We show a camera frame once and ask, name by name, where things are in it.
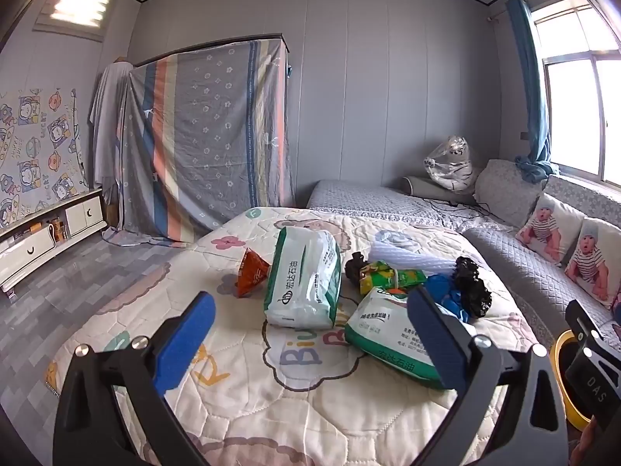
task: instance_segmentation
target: metal screw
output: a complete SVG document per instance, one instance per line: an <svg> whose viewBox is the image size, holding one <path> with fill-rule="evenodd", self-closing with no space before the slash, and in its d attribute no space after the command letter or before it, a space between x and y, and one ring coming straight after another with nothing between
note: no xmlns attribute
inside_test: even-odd
<svg viewBox="0 0 621 466"><path fill-rule="evenodd" d="M80 344L80 345L78 345L78 346L76 347L75 354L76 354L78 357L84 357L86 354L88 354L88 351L89 351L89 350L91 350L91 349L88 347L88 345L86 345L86 344Z"/></svg>
<svg viewBox="0 0 621 466"><path fill-rule="evenodd" d="M492 340L485 335L477 335L473 338L474 345L479 348L489 348L492 346Z"/></svg>
<svg viewBox="0 0 621 466"><path fill-rule="evenodd" d="M538 355L539 357L546 357L548 355L548 351L542 344L533 345L533 354Z"/></svg>
<svg viewBox="0 0 621 466"><path fill-rule="evenodd" d="M136 336L132 340L132 348L135 350L142 350L143 348L147 348L149 344L149 339L146 336Z"/></svg>

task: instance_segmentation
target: baby photo pillow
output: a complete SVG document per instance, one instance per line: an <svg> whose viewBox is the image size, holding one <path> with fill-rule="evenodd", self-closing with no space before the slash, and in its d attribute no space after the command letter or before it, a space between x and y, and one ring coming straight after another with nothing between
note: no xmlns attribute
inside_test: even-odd
<svg viewBox="0 0 621 466"><path fill-rule="evenodd" d="M515 237L552 263L560 263L572 247L585 215L546 193Z"/></svg>
<svg viewBox="0 0 621 466"><path fill-rule="evenodd" d="M621 230L601 219L586 217L565 274L610 308L621 280Z"/></svg>

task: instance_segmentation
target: yellow bucket rim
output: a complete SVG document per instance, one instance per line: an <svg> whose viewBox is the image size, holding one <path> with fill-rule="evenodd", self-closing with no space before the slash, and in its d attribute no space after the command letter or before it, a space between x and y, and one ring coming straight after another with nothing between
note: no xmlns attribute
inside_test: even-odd
<svg viewBox="0 0 621 466"><path fill-rule="evenodd" d="M561 379L561 369L558 364L558 354L561 351L561 347L563 347L564 344L572 341L575 342L576 337L571 330L567 330L562 333L550 350L550 360L552 361L552 370L554 371L554 376L557 377L558 388L561 390L561 394L563 395L565 416L567 417L567 420L569 420L572 426L574 426L579 431L583 431L586 428L587 424L591 422L591 419L588 419L584 415L582 415L582 413L569 399L569 395L567 394L567 391L565 390L563 381Z"/></svg>

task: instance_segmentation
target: small window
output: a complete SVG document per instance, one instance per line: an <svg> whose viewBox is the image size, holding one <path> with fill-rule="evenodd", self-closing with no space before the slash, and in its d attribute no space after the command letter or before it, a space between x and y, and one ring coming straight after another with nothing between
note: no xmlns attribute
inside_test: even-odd
<svg viewBox="0 0 621 466"><path fill-rule="evenodd" d="M113 1L46 0L33 29L103 42Z"/></svg>
<svg viewBox="0 0 621 466"><path fill-rule="evenodd" d="M566 172L621 185L621 53L587 0L533 12L550 105L552 161Z"/></svg>

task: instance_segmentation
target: teal curtain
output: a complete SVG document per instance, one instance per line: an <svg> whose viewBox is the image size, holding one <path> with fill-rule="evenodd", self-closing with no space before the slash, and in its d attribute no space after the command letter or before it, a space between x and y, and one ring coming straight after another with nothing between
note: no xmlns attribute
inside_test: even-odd
<svg viewBox="0 0 621 466"><path fill-rule="evenodd" d="M528 156L516 157L515 164L522 172L522 178L525 181L536 184L548 175L558 173L558 167L550 162L548 104L543 83L543 63L539 54L539 35L529 6L524 0L509 0L507 12L511 19L511 27L522 65L529 115L530 152Z"/></svg>

